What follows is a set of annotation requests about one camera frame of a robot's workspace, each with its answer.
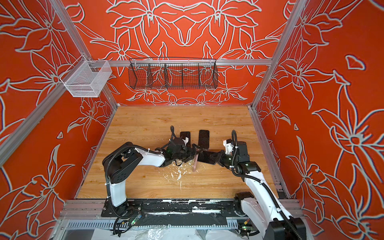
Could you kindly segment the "pink phone case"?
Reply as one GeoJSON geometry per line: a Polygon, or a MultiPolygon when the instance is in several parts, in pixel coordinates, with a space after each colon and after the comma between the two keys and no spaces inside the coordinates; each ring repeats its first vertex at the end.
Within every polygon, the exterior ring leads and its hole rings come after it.
{"type": "Polygon", "coordinates": [[[194,158],[193,172],[195,172],[197,170],[198,157],[200,154],[200,150],[199,150],[199,147],[197,145],[194,145],[194,149],[195,149],[196,154],[195,154],[195,158],[194,158]]]}

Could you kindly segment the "black phone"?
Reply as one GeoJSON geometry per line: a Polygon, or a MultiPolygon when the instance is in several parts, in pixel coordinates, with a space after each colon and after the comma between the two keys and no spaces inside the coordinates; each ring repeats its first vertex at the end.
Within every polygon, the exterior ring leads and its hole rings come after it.
{"type": "Polygon", "coordinates": [[[190,142],[186,145],[187,147],[191,147],[191,132],[185,131],[180,132],[180,138],[184,141],[185,137],[188,137],[190,142]]]}

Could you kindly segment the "dark phone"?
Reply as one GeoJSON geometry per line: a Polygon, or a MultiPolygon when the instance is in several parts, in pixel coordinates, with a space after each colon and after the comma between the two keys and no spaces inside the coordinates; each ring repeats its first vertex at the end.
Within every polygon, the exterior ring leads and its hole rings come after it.
{"type": "Polygon", "coordinates": [[[198,145],[204,150],[208,150],[210,148],[210,131],[199,130],[198,145]]]}

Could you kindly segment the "purple phone case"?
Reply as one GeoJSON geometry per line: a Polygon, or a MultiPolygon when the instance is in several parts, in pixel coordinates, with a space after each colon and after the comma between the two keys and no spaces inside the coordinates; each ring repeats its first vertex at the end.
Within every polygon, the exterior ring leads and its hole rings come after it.
{"type": "Polygon", "coordinates": [[[216,164],[216,155],[215,152],[203,151],[198,155],[198,162],[215,165],[216,164]]]}

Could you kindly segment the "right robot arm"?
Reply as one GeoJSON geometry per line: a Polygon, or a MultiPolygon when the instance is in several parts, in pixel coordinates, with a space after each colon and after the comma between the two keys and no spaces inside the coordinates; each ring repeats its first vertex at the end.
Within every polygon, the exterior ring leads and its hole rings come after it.
{"type": "Polygon", "coordinates": [[[224,151],[215,162],[241,178],[251,190],[237,197],[240,212],[256,227],[254,233],[263,240],[306,240],[307,229],[301,218],[295,218],[280,202],[267,184],[261,168],[250,160],[247,144],[224,140],[224,151]]]}

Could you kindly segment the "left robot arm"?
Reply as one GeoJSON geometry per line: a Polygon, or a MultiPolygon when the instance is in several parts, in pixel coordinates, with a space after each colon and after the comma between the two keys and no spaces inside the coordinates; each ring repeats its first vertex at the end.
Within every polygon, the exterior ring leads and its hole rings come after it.
{"type": "Polygon", "coordinates": [[[126,195],[126,180],[138,166],[165,168],[180,161],[186,163],[200,153],[201,149],[190,140],[172,137],[167,144],[154,151],[127,142],[103,160],[107,203],[112,213],[120,219],[128,219],[135,211],[129,206],[126,195]]]}

